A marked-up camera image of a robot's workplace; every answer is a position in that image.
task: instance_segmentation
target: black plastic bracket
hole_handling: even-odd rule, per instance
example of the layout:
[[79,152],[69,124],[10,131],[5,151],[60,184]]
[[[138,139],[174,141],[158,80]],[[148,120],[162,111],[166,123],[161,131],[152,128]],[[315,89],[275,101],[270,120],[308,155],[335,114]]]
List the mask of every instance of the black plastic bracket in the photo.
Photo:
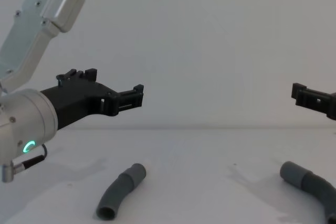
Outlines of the black plastic bracket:
[[85,72],[71,69],[66,74],[58,75],[56,79],[56,87],[41,93],[51,101],[56,110],[58,129],[88,115],[116,116],[120,111],[142,106],[143,85],[135,86],[133,90],[115,92],[96,82],[96,69]]
[[294,83],[292,98],[296,99],[296,105],[315,110],[336,120],[336,95],[307,89],[306,86]]

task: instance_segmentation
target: curved plastic tube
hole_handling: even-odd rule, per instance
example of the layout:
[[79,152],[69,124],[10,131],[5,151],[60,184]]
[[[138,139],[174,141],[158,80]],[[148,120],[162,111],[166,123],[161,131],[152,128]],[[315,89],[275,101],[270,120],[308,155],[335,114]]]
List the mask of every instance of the curved plastic tube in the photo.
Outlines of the curved plastic tube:
[[110,185],[101,198],[96,214],[102,220],[113,220],[124,198],[146,177],[146,169],[141,164],[134,164],[125,170]]
[[336,189],[328,181],[290,161],[282,165],[280,176],[320,201],[324,206],[327,224],[336,224]]

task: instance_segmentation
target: white wall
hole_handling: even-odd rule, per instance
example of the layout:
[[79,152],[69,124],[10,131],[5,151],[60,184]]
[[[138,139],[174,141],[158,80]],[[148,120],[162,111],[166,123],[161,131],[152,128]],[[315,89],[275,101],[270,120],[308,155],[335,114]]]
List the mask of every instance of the white wall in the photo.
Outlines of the white wall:
[[[23,0],[0,0],[0,41]],[[293,82],[336,91],[336,0],[87,0],[49,45],[27,87],[70,68],[98,68],[143,108],[75,127],[335,125],[294,106]]]

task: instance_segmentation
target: hose end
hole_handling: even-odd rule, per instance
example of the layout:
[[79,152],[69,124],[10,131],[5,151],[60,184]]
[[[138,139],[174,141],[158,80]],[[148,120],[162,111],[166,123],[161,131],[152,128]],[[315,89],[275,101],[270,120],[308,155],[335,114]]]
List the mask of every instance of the hose end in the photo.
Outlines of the hose end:
[[291,185],[302,189],[302,180],[307,173],[311,171],[291,162],[285,162],[280,169],[280,176]]
[[114,220],[116,212],[118,210],[114,210],[111,207],[101,207],[97,209],[96,214],[101,220]]
[[327,219],[327,224],[336,224],[336,215],[332,214]]

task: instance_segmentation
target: robotic arm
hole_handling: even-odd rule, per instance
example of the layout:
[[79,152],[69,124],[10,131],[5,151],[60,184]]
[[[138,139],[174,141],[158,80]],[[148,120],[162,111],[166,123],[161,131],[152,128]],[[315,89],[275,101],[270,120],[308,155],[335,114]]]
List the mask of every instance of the robotic arm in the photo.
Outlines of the robotic arm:
[[49,41],[73,26],[85,0],[25,0],[0,50],[0,165],[2,181],[44,160],[13,159],[51,140],[57,130],[92,114],[116,116],[140,107],[143,86],[115,92],[96,82],[97,70],[70,70],[56,87],[10,93],[33,75]]

